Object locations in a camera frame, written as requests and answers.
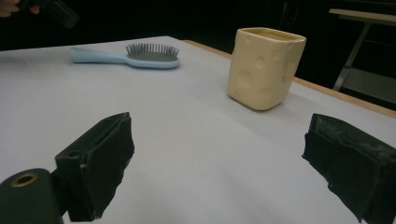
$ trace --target light blue hairbrush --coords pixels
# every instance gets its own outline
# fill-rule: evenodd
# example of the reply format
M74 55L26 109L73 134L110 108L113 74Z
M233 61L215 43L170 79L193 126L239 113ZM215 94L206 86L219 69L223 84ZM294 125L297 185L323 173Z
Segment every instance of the light blue hairbrush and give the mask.
M118 54L90 49L70 49L73 63L128 63L134 67L173 68L180 64L178 49L160 44L132 44L128 54Z

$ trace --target table surface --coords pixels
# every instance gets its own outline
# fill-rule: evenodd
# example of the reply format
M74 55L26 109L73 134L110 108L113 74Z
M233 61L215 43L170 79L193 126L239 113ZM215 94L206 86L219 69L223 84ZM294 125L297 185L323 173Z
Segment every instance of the table surface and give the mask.
M396 147L395 118L298 82L252 111L227 96L229 58L168 36L81 47L141 42L180 49L180 67L72 64L67 46L0 52L0 179L53 171L91 126L129 111L135 154L95 223L358 223L302 158L304 134L319 113Z

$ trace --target table leg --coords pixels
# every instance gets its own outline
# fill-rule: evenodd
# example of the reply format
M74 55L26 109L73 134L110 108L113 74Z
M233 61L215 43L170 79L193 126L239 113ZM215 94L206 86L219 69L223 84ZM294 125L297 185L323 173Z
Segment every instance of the table leg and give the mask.
M341 70L340 75L338 76L337 80L335 81L334 87L332 88L335 91L339 91L342 87L347 75L349 73L350 68L352 67L353 61L355 61L356 56L358 55L359 49L361 48L361 44L363 43L367 33L369 32L371 27L371 23L364 23L364 27L361 30L361 34L359 35L358 40L355 43L352 51L349 54L349 57L346 60L346 64L344 65L343 69Z

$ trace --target black object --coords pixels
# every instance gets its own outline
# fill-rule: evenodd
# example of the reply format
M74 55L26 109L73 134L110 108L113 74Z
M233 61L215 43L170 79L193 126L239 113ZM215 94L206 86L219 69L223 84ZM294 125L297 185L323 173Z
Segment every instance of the black object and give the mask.
M391 224L396 215L396 149L332 117L314 114L303 158L361 222Z
M113 199L134 154L129 113L103 119L56 157L50 174L32 169L0 185L0 223L93 221Z
M39 5L41 10L48 12L66 28L73 28L78 22L78 15L61 0L21 0L18 7L24 10L33 5Z

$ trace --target hairbrush handle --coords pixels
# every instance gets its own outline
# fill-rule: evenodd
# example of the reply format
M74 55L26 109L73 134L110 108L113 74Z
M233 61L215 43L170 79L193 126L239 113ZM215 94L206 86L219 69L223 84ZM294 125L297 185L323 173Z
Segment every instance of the hairbrush handle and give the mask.
M70 58L73 63L126 63L126 55L109 53L91 49L70 49Z

